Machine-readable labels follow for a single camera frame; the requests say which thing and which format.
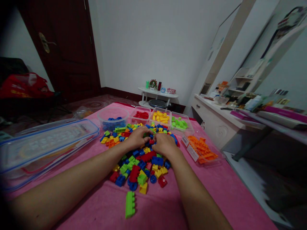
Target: plastic tray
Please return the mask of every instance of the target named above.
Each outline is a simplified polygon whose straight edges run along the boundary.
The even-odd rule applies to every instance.
[[[188,127],[186,129],[179,129],[179,128],[176,128],[176,126],[173,126],[173,124],[171,122],[171,126],[170,126],[171,133],[183,136],[184,132],[188,131],[191,135],[194,134],[193,126],[192,126],[191,121],[190,121],[190,119],[187,115],[184,115],[184,114],[181,114],[181,113],[176,113],[176,112],[172,112],[171,114],[172,114],[172,119],[173,118],[178,119],[179,117],[181,117],[181,120],[184,120],[188,125]]]
[[[89,138],[83,139],[76,143],[74,148],[71,148],[66,153],[62,154],[57,159],[53,160],[50,164],[46,164],[46,167],[43,167],[36,173],[27,173],[25,169],[37,169],[40,165],[33,165],[36,162],[28,165],[25,168],[20,168],[14,171],[7,172],[2,175],[3,183],[2,183],[2,190],[6,192],[11,192],[20,189],[21,187],[25,186],[26,184],[30,183],[31,181],[39,178],[40,176],[44,175],[48,171],[50,171],[55,166],[62,163],[64,160],[68,159],[69,157],[73,156],[78,150],[82,147],[87,145],[89,142],[94,140],[96,137],[99,136],[99,133],[93,134]]]
[[[147,112],[148,113],[148,119],[134,117],[134,115],[136,115],[137,111],[139,111],[139,112]],[[151,114],[151,109],[145,108],[145,107],[141,107],[141,106],[136,106],[134,108],[134,110],[132,111],[132,113],[130,114],[130,123],[132,125],[140,124],[140,123],[142,123],[143,125],[146,125],[148,123],[150,114]]]
[[[0,143],[0,174],[15,171],[44,157],[59,156],[69,146],[96,134],[99,134],[98,127],[84,119],[9,139]]]
[[[158,122],[156,120],[153,120],[153,115],[157,111],[160,111],[162,113],[166,113],[166,115],[169,116],[169,120],[168,120],[167,124]],[[161,109],[161,108],[155,107],[154,110],[151,112],[151,114],[149,116],[148,124],[151,125],[151,123],[154,122],[155,125],[160,124],[160,125],[163,125],[163,126],[166,126],[166,127],[170,128],[171,121],[172,121],[171,111],[169,111],[167,109]]]
[[[221,165],[221,160],[225,158],[225,155],[221,152],[214,152],[218,156],[218,158],[213,159],[213,160],[208,160],[202,156],[202,154],[197,150],[196,146],[189,141],[188,136],[194,136],[198,140],[202,137],[202,134],[199,131],[196,131],[195,133],[190,133],[188,131],[184,132],[184,135],[181,139],[181,142],[183,145],[186,147],[187,151],[193,158],[193,160],[196,162],[198,166],[202,167],[212,167],[212,166],[218,166]]]
[[[129,112],[123,108],[104,108],[100,110],[97,115],[100,126],[103,131],[112,131],[115,130],[116,127],[125,127],[127,125],[129,119]],[[119,120],[108,120],[109,118],[118,118]]]

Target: baseboard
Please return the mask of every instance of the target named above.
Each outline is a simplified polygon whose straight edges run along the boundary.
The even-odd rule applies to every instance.
[[[104,94],[110,94],[113,96],[118,96],[118,97],[126,98],[129,100],[137,101],[137,102],[142,100],[142,96],[139,94],[129,93],[126,91],[122,91],[119,89],[113,89],[109,87],[101,88],[101,95],[104,95]],[[173,102],[171,104],[172,106],[169,108],[169,110],[171,111],[183,113],[183,111],[185,110],[185,105],[180,105],[180,104],[176,104]]]

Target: forearm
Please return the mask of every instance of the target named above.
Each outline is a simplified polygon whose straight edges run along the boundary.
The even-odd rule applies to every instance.
[[[49,229],[103,180],[130,151],[122,142],[32,188],[11,202],[28,229]]]
[[[204,185],[178,149],[178,153],[169,158],[175,173],[182,203],[193,229],[232,229],[220,208],[214,202]]]

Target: hand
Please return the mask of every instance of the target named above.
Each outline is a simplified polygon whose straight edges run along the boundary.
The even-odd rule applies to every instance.
[[[124,141],[128,144],[130,150],[137,149],[150,140],[150,137],[143,138],[144,133],[154,134],[146,126],[140,126],[131,133],[127,140]]]
[[[154,141],[157,143],[152,146],[152,149],[167,158],[171,158],[173,155],[177,155],[181,152],[175,144],[175,139],[167,134],[156,133]]]

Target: small white side table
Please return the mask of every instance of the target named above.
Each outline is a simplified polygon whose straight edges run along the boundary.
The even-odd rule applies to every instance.
[[[150,109],[154,109],[154,107],[150,106],[149,103],[148,103],[148,101],[147,101],[148,93],[150,93],[150,94],[155,94],[155,95],[156,95],[156,99],[158,99],[158,96],[165,96],[165,97],[168,97],[166,106],[169,105],[169,101],[170,101],[171,98],[177,98],[177,97],[179,97],[177,94],[161,93],[160,91],[151,90],[150,88],[145,88],[145,87],[138,87],[138,89],[142,91],[142,100],[138,102],[139,105],[140,105],[140,106],[143,106],[143,107],[146,107],[146,108],[150,108]]]

